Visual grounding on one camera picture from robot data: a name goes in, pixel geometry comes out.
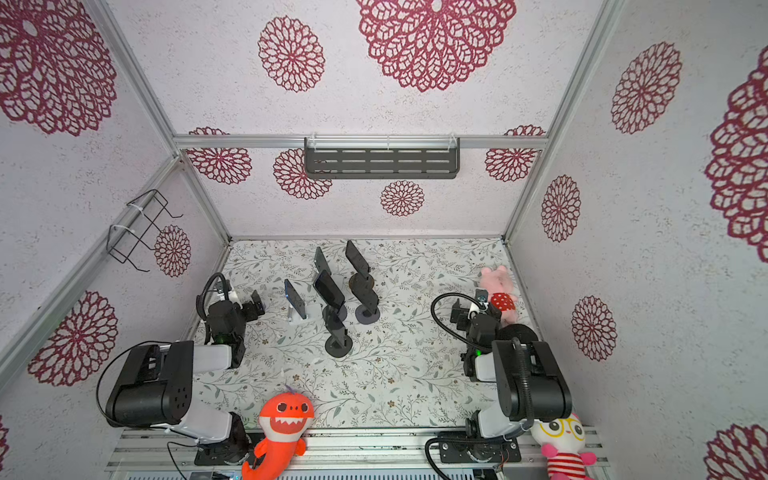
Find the black phone front stand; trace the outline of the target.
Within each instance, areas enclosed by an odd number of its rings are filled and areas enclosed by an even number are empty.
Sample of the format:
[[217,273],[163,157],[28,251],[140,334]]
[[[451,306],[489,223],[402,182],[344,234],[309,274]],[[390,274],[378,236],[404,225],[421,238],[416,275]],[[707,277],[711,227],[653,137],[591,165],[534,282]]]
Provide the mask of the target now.
[[343,334],[347,334],[344,323],[339,321],[337,318],[327,318],[324,320],[324,323],[331,336],[341,338]]

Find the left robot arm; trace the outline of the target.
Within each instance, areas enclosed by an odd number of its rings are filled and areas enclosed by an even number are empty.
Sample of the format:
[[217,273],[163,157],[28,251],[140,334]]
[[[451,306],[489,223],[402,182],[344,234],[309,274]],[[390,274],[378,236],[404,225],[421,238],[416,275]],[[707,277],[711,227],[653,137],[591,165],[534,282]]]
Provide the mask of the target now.
[[168,345],[148,343],[130,350],[106,402],[113,427],[168,429],[193,440],[198,465],[238,464],[251,440],[242,418],[215,409],[193,393],[196,374],[238,368],[245,355],[246,324],[265,314],[257,292],[212,292],[196,298],[206,343],[191,340]]

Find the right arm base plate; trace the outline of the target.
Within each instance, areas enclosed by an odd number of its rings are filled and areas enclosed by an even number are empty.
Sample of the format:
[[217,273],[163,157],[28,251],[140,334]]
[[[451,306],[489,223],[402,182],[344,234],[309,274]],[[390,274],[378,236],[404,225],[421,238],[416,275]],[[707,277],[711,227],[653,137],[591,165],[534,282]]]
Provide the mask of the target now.
[[457,441],[447,441],[445,437],[440,437],[437,445],[440,461],[445,464],[506,464],[522,460],[516,440],[492,443],[484,439],[482,443],[467,443],[462,437],[458,437]]

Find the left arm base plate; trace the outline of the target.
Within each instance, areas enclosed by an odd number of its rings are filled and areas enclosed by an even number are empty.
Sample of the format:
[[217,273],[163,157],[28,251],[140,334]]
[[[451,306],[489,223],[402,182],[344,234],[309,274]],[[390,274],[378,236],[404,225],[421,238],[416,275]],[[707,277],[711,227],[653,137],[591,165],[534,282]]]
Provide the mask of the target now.
[[195,466],[236,466],[241,465],[248,457],[251,445],[219,442],[214,444],[200,444],[193,464]]

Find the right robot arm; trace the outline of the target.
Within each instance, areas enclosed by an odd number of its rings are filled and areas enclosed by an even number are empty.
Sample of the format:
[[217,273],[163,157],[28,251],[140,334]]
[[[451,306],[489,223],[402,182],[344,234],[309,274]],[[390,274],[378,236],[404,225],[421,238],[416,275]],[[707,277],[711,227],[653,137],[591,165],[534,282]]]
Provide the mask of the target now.
[[525,324],[504,325],[489,305],[463,307],[455,301],[450,323],[464,335],[461,355],[465,376],[492,384],[496,400],[466,420],[471,439],[511,438],[534,422],[566,418],[572,413],[569,387],[548,343]]

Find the blue phone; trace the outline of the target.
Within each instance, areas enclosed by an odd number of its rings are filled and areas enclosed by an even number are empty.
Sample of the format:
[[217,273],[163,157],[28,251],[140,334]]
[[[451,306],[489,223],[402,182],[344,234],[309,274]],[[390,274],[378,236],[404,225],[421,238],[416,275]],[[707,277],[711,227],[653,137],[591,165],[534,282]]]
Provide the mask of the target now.
[[313,285],[318,295],[329,307],[335,310],[341,310],[344,307],[345,296],[326,270],[319,273]]
[[368,278],[370,276],[370,265],[352,240],[348,240],[346,242],[345,256],[357,274],[363,276],[364,278]]

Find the teal green phone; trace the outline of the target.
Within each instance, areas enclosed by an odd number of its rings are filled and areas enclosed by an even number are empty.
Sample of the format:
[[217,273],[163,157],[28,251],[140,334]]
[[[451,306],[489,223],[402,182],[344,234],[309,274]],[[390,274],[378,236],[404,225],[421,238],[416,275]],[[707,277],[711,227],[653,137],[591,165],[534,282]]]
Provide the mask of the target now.
[[321,247],[317,247],[314,253],[314,265],[319,275],[327,273],[331,275],[331,269]]

